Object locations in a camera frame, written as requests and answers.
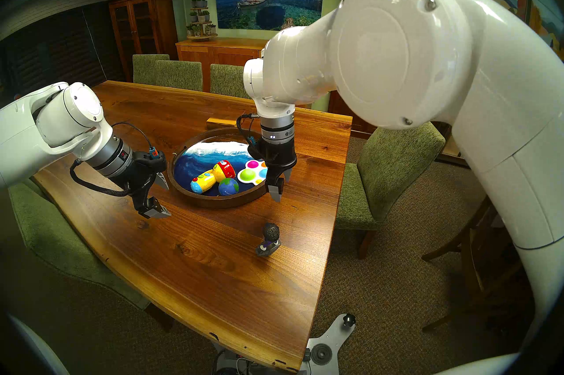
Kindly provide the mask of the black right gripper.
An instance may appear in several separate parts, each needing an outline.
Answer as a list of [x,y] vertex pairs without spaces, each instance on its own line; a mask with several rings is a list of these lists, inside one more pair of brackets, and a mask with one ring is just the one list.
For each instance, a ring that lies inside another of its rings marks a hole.
[[262,159],[267,166],[266,186],[271,198],[280,203],[283,194],[283,177],[290,181],[293,167],[297,164],[294,142],[272,144],[255,142],[248,145],[248,153],[253,159]]

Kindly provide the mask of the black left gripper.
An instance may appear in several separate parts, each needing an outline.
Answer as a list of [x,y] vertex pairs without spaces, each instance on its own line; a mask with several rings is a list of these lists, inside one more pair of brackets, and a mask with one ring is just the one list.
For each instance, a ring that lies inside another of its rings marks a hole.
[[117,175],[117,185],[123,190],[128,189],[135,210],[146,219],[163,219],[171,217],[168,209],[154,197],[148,196],[149,190],[155,183],[165,190],[169,190],[165,176],[167,169],[165,154],[159,150],[148,153],[133,151],[131,160],[122,173]]

